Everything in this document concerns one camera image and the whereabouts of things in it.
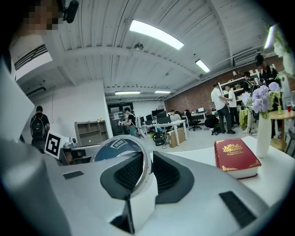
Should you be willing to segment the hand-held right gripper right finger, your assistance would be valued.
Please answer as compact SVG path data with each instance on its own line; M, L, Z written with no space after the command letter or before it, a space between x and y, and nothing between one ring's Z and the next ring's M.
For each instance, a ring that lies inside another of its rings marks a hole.
M137 236L229 236L267 210L251 189L220 169L154 152L158 195Z

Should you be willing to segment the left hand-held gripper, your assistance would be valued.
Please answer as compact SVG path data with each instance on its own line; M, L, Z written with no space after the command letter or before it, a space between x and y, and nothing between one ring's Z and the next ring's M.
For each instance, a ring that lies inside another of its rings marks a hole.
M44 153L54 157L60 165L77 165L89 163L92 156L86 149L79 148L75 138L64 137L48 132Z

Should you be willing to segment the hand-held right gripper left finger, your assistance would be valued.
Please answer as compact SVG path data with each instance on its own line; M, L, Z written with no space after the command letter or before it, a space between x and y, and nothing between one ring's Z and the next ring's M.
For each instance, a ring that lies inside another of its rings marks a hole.
M49 162L49 179L74 236L131 236L136 233L131 198L143 172L140 153L86 164Z

